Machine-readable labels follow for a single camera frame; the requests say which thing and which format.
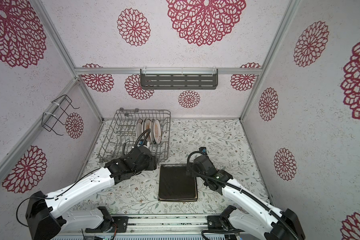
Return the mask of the white round plate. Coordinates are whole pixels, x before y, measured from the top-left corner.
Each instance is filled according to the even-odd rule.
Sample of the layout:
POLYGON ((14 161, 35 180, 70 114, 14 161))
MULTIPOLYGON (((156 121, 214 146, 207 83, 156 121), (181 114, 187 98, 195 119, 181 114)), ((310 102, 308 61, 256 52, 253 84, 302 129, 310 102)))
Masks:
MULTIPOLYGON (((148 129, 151 128, 151 120, 150 120, 150 119, 144 119, 144 121, 143 121, 143 128, 144 128, 143 131, 146 131, 146 130, 148 130, 148 129)), ((149 143, 151 143, 152 140, 151 140, 150 133, 146 133, 146 137, 147 137, 147 141, 148 141, 149 143)))
POLYGON ((143 132, 143 120, 142 119, 138 119, 136 121, 135 131, 136 131, 136 137, 138 138, 143 132))
POLYGON ((162 141, 162 130, 159 120, 154 121, 154 139, 157 145, 159 145, 162 141))
POLYGON ((155 145, 156 144, 156 140, 155 140, 155 136, 154 136, 154 130, 155 128, 155 120, 154 119, 151 119, 151 122, 150 122, 150 138, 151 138, 151 144, 152 145, 155 145))

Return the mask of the white square plate black rim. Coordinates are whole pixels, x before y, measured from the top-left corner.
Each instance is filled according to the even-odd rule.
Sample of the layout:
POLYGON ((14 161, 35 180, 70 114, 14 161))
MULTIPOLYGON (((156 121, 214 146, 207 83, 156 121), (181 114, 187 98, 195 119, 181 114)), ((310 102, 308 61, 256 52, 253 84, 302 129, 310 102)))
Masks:
POLYGON ((158 200, 161 202, 196 202, 198 200, 197 194, 184 194, 184 193, 173 193, 173 194, 158 194, 158 200))

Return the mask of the floral patterned rectangular plate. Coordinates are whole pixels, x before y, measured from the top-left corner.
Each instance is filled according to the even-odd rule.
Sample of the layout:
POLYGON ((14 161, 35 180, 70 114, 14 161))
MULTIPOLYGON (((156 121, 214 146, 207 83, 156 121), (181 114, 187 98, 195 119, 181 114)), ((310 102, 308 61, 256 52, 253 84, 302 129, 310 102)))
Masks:
POLYGON ((198 196, 193 198, 179 196, 158 196, 158 200, 161 202, 196 202, 198 200, 198 196))

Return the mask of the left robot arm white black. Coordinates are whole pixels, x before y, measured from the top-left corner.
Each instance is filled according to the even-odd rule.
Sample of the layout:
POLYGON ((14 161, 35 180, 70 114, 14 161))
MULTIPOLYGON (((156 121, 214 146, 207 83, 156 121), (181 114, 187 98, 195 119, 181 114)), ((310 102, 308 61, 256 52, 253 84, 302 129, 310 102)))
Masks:
POLYGON ((33 240, 51 240, 61 231, 86 229, 90 233, 103 233, 112 229, 114 219, 106 207, 89 211, 70 209, 91 195, 113 187, 143 171, 157 168, 157 158, 143 146, 110 160, 78 182, 61 190, 31 195, 26 211, 26 221, 33 240))

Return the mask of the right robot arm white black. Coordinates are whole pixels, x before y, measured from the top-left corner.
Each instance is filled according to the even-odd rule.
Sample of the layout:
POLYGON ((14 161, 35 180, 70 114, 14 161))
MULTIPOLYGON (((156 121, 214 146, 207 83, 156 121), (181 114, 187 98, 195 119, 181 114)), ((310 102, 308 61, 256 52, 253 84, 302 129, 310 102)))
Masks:
POLYGON ((195 151, 188 155, 190 175, 199 177, 210 190, 239 205, 239 209, 227 208, 221 215, 222 225, 231 226, 228 233, 245 232, 259 240, 304 240, 306 238, 297 214, 266 203, 243 187, 238 180, 224 170, 218 170, 208 154, 195 151))

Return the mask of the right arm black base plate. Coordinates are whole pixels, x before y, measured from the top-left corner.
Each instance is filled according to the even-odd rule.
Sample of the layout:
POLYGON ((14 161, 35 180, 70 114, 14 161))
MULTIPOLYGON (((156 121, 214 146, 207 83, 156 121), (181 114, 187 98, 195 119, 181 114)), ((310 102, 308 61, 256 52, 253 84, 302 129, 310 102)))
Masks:
POLYGON ((207 216, 207 230, 202 234, 236 234, 246 232, 243 220, 246 215, 238 208, 229 205, 220 215, 207 216))

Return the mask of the aluminium mounting rail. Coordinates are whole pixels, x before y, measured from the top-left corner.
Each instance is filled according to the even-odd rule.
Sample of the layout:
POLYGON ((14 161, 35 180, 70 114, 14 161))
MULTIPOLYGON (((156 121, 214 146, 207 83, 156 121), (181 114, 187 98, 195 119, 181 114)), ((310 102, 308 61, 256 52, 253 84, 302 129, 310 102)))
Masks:
POLYGON ((159 216, 121 216, 129 217, 126 232, 135 232, 137 228, 153 229, 154 232, 176 232, 188 234, 192 231, 207 230, 207 216, 204 215, 159 215, 159 216))

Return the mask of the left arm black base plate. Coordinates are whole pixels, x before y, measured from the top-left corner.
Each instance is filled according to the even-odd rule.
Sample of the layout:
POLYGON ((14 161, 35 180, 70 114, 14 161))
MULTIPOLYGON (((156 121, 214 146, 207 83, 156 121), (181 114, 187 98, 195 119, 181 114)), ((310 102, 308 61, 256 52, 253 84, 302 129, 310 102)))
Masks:
POLYGON ((95 229, 86 228, 85 233, 125 233, 128 226, 129 217, 109 217, 95 229))

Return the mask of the grey slotted wall shelf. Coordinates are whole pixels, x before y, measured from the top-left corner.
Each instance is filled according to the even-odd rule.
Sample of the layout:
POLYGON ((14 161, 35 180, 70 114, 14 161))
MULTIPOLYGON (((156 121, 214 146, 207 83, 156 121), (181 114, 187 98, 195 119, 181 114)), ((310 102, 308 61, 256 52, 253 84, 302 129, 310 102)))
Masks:
POLYGON ((144 90, 215 90, 218 70, 159 71, 140 70, 140 85, 144 90))

